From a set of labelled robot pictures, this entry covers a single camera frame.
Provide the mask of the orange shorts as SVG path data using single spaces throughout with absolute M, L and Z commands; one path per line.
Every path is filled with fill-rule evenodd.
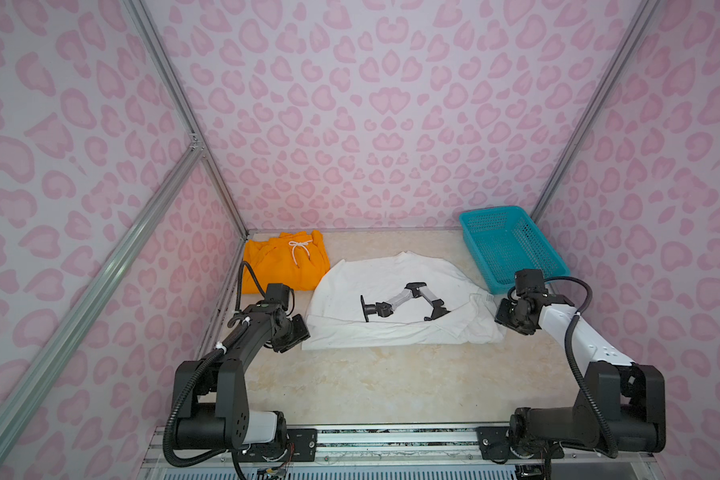
M 263 289 L 269 283 L 282 283 L 295 291 L 313 291 L 331 268 L 323 235 L 317 230 L 248 241 L 243 260 Z

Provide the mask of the white patterned garment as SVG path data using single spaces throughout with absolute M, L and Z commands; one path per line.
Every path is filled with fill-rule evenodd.
M 314 291 L 303 348 L 496 344 L 505 337 L 496 312 L 493 296 L 446 260 L 342 260 Z

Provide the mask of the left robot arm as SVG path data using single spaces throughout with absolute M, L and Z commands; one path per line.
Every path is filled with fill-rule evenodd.
M 287 422 L 279 411 L 251 409 L 245 374 L 259 351 L 284 353 L 309 338 L 299 314 L 275 304 L 251 305 L 236 314 L 233 329 L 201 359 L 176 370 L 162 450 L 169 465 L 187 468 L 229 452 L 262 447 L 288 450 Z

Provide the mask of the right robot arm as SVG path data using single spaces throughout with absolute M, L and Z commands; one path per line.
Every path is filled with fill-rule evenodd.
M 563 348 L 578 387 L 570 407 L 516 409 L 507 433 L 512 449 L 528 454 L 544 444 L 559 445 L 609 458 L 664 450 L 665 380 L 657 368 L 620 352 L 561 296 L 505 298 L 496 320 L 516 333 L 544 331 L 552 336 Z

